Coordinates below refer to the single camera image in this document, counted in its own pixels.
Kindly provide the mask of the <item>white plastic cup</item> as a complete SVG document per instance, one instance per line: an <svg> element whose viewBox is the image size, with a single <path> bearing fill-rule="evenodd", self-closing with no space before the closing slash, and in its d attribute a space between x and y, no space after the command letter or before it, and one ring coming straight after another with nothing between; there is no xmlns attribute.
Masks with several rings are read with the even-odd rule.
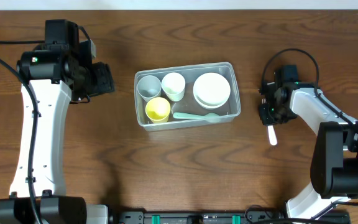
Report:
<svg viewBox="0 0 358 224"><path fill-rule="evenodd" d="M177 72L166 74L162 80L162 90L174 102L178 102L184 97L185 85L185 78Z"/></svg>

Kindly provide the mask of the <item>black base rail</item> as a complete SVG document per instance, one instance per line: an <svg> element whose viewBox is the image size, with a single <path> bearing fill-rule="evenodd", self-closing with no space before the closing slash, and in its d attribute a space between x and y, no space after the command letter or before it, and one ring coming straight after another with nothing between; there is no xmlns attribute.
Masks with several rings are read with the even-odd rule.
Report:
<svg viewBox="0 0 358 224"><path fill-rule="evenodd" d="M147 212L130 209L110 211L112 224L253 224L290 223L285 212L252 205L245 211Z"/></svg>

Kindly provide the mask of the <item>clear plastic container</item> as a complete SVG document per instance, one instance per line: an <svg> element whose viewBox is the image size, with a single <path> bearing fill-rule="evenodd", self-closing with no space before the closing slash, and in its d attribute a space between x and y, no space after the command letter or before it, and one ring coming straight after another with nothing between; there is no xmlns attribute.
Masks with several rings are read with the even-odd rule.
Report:
<svg viewBox="0 0 358 224"><path fill-rule="evenodd" d="M170 102L171 112L166 123L154 124L146 115L145 107L147 103L139 94L137 84L141 78L144 78L148 75L155 76L159 80L162 80L166 74L171 72L177 72L184 76L186 80L184 97L178 102ZM213 110L208 110L200 106L193 96L194 82L199 76L209 72L222 75L229 82L231 87L231 93L225 104ZM178 129L192 126L205 126L209 124L226 123L232 121L241 113L239 88L237 85L234 69L229 62L204 63L139 71L135 74L134 77L134 101L138 124L146 131L160 131L166 129ZM199 115L215 113L219 116L217 118L211 119L175 119L173 117L173 113L175 112Z"/></svg>

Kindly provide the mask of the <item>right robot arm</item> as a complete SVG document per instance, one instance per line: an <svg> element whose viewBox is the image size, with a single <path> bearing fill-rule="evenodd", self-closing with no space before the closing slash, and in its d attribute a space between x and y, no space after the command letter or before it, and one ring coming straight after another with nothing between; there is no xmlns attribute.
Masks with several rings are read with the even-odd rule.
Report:
<svg viewBox="0 0 358 224"><path fill-rule="evenodd" d="M317 220L337 205L358 206L358 120L334 106L312 83L301 82L294 65L262 81L262 124L301 118L316 134L311 182L285 205L288 218Z"/></svg>

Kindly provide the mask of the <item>yellow plastic cup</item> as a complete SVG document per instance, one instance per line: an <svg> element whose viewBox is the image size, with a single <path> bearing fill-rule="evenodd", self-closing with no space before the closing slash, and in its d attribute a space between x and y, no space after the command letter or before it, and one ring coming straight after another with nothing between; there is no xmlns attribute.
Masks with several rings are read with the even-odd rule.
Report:
<svg viewBox="0 0 358 224"><path fill-rule="evenodd" d="M145 106L145 113L154 124L166 123L170 116L170 103L162 97L151 99Z"/></svg>

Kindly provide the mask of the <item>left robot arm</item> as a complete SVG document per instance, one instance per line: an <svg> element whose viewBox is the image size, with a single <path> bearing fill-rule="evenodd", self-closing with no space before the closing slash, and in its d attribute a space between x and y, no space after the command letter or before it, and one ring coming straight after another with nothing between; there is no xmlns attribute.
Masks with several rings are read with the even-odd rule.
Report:
<svg viewBox="0 0 358 224"><path fill-rule="evenodd" d="M47 20L45 39L24 52L15 74L22 83L21 147L0 223L111 223L106 205L66 194L63 173L65 119L70 104L89 103L114 91L110 68L95 62L85 29L65 19Z"/></svg>

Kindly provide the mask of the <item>white plastic bowl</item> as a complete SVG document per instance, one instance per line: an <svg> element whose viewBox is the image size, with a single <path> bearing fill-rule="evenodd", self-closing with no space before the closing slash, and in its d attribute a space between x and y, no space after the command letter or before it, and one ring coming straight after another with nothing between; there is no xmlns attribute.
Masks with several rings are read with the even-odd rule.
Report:
<svg viewBox="0 0 358 224"><path fill-rule="evenodd" d="M196 102L207 110L221 107L229 99L231 87L226 78L218 73L204 73L193 85Z"/></svg>

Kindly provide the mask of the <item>grey plastic cup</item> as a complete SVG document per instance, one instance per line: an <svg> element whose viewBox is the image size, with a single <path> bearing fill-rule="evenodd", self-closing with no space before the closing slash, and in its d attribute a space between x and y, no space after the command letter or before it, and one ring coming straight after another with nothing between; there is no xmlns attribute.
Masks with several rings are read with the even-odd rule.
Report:
<svg viewBox="0 0 358 224"><path fill-rule="evenodd" d="M160 97L161 90L161 81L152 75L141 78L137 84L137 92L146 102L149 102L153 98Z"/></svg>

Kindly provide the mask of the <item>pink plastic fork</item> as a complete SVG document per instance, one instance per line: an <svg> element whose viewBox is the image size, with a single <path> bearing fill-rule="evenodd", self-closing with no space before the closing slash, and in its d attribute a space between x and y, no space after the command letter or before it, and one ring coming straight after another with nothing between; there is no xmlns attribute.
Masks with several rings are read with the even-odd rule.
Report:
<svg viewBox="0 0 358 224"><path fill-rule="evenodd" d="M267 103L267 100L265 98L262 99L261 112L262 112L262 123L267 127L269 143L272 146L276 146L278 141L273 126L274 120L270 115L269 104Z"/></svg>

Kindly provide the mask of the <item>mint green plastic spoon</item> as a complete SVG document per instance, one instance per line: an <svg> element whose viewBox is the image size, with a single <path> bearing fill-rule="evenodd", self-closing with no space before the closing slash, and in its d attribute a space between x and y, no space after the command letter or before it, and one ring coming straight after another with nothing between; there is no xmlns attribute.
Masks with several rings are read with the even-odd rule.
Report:
<svg viewBox="0 0 358 224"><path fill-rule="evenodd" d="M215 113L208 113L206 115L198 115L198 114L175 112L173 114L173 117L175 119L205 119L209 123L218 123L221 120L220 116Z"/></svg>

